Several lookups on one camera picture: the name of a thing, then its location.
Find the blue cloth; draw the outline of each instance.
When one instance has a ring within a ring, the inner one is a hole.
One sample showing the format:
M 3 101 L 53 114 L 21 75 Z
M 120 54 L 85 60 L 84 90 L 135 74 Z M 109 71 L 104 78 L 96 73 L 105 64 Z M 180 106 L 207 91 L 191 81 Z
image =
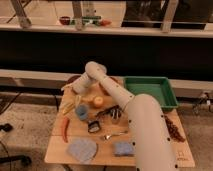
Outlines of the blue cloth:
M 133 156 L 134 149 L 131 143 L 129 142 L 115 142 L 114 143 L 114 155 L 115 156 Z
M 97 152 L 97 144 L 88 138 L 76 138 L 68 146 L 67 152 L 80 163 L 89 164 Z

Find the blue sponge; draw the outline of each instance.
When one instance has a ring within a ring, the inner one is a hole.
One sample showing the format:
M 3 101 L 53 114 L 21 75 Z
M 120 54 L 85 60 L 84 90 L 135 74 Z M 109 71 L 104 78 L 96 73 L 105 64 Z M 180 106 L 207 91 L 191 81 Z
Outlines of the blue sponge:
M 134 150 L 133 146 L 129 142 L 115 142 L 114 143 L 114 155 L 115 156 L 133 156 Z

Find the blue cup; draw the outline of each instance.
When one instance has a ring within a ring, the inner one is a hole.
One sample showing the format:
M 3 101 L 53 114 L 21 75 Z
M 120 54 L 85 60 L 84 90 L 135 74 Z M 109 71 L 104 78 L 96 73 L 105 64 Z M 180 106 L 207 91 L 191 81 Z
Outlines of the blue cup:
M 75 113 L 81 121 L 84 121 L 88 117 L 88 107 L 86 105 L 79 105 L 76 107 Z

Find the dark background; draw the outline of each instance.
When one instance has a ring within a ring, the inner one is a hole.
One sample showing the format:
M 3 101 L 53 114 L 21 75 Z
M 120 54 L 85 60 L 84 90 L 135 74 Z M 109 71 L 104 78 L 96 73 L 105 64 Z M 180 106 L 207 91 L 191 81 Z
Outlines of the dark background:
M 213 39 L 0 31 L 0 68 L 213 81 Z

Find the red bowl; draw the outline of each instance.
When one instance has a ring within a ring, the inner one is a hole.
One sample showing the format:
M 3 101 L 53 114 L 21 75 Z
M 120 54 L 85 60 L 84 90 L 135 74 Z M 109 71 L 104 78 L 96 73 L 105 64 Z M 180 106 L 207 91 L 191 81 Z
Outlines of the red bowl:
M 59 21 L 62 25 L 69 25 L 70 24 L 70 17 L 62 16 L 62 17 L 60 17 Z

